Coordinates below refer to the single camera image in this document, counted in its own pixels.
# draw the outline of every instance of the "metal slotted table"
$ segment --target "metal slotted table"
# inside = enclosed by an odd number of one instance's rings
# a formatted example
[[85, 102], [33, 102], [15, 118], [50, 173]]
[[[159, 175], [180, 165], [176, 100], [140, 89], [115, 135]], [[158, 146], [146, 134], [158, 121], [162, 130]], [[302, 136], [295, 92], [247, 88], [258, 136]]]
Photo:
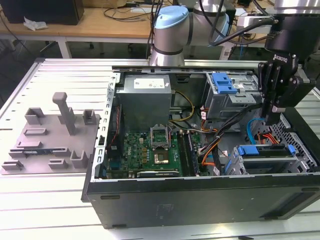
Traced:
[[[0, 157], [8, 151], [24, 127], [29, 107], [41, 107], [44, 114], [57, 114], [50, 102], [52, 93], [66, 92], [75, 114], [84, 109], [104, 113], [106, 93], [113, 81], [114, 66], [146, 66], [145, 60], [46, 59], [36, 62], [0, 110]], [[217, 67], [221, 61], [186, 61], [187, 66]], [[254, 61], [228, 64], [256, 65]], [[297, 106], [300, 114], [318, 134], [320, 119], [318, 90]], [[316, 240], [320, 238], [320, 201], [289, 220], [238, 222], [206, 225], [163, 226], [105, 230], [90, 203], [82, 203], [85, 173], [0, 176], [1, 239], [253, 239]]]

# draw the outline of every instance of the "green circuit board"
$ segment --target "green circuit board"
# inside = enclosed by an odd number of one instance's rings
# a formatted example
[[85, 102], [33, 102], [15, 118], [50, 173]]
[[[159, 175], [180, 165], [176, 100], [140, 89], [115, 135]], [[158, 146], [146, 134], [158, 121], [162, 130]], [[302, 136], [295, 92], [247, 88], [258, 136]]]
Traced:
[[[200, 136], [192, 135], [194, 151], [201, 146]], [[165, 142], [166, 137], [162, 134], [155, 134], [153, 142]], [[121, 170], [127, 171], [176, 171], [182, 176], [182, 168], [179, 154], [177, 133], [170, 135], [170, 147], [167, 150], [154, 149], [151, 146], [151, 134], [146, 133], [126, 133], [124, 139], [123, 158], [121, 160]], [[157, 163], [158, 160], [168, 160], [168, 162]]]
[[[124, 156], [121, 168], [135, 170], [170, 170], [181, 172], [177, 136], [172, 136], [171, 147], [167, 151], [153, 150], [150, 133], [146, 133], [143, 143], [140, 143], [140, 133], [127, 133], [124, 140]], [[168, 163], [155, 164], [155, 154], [166, 152]]]

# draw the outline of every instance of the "motherboard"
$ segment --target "motherboard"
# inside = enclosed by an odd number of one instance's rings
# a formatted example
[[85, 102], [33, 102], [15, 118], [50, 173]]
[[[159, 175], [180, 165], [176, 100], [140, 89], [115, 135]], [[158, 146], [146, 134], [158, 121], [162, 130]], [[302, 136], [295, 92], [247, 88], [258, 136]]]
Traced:
[[167, 127], [151, 128], [150, 132], [127, 132], [123, 154], [109, 159], [106, 177], [196, 176], [199, 173], [198, 149], [201, 147], [198, 133], [173, 132]]

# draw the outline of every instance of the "floor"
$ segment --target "floor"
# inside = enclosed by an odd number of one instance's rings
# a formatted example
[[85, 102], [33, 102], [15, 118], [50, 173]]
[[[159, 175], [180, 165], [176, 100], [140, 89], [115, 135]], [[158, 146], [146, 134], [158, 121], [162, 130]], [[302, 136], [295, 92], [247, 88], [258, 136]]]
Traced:
[[[44, 41], [26, 41], [26, 47], [36, 57], [40, 57], [40, 50], [44, 48]], [[104, 43], [105, 53], [100, 55], [98, 43], [93, 43], [94, 49], [90, 48], [88, 42], [70, 42], [69, 47], [73, 58], [87, 59], [144, 59], [146, 56], [145, 44], [131, 45], [132, 51], [128, 51], [126, 43]], [[0, 108], [8, 99], [20, 80], [24, 77], [35, 57], [28, 53], [19, 42], [15, 42], [15, 51], [3, 50], [0, 53]], [[184, 57], [189, 59], [190, 49], [185, 47]], [[218, 60], [221, 53], [221, 47], [197, 47], [193, 59], [198, 60]], [[44, 57], [61, 58], [58, 45], [48, 49]], [[264, 49], [258, 48], [237, 48], [231, 60], [256, 60], [266, 61], [270, 53]], [[309, 78], [315, 78], [319, 74], [320, 54], [312, 55], [306, 65], [306, 74]]]

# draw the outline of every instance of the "ram slot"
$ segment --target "ram slot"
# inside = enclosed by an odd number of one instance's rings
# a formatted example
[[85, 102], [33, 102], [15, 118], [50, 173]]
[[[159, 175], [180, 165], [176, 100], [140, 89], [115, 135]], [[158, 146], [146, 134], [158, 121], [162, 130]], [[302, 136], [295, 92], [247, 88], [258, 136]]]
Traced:
[[179, 157], [180, 157], [180, 164], [182, 169], [182, 175], [184, 177], [190, 176], [190, 169], [189, 169], [189, 162], [187, 159], [187, 149], [185, 148], [185, 141], [183, 135], [178, 133], [177, 136], [178, 148], [179, 148]]
[[184, 141], [184, 148], [185, 148], [185, 152], [186, 152], [186, 158], [187, 158], [187, 161], [188, 161], [188, 165], [189, 165], [189, 175], [194, 177], [197, 175], [198, 171], [196, 172], [196, 169], [195, 169], [195, 164], [196, 164], [196, 168], [198, 168], [198, 164], [197, 162], [197, 158], [195, 156], [195, 151], [194, 151], [194, 148], [193, 148], [193, 145], [190, 143], [192, 143], [192, 141], [190, 142], [189, 141], [190, 139], [190, 134], [189, 133], [185, 133], [183, 135], [183, 141]]

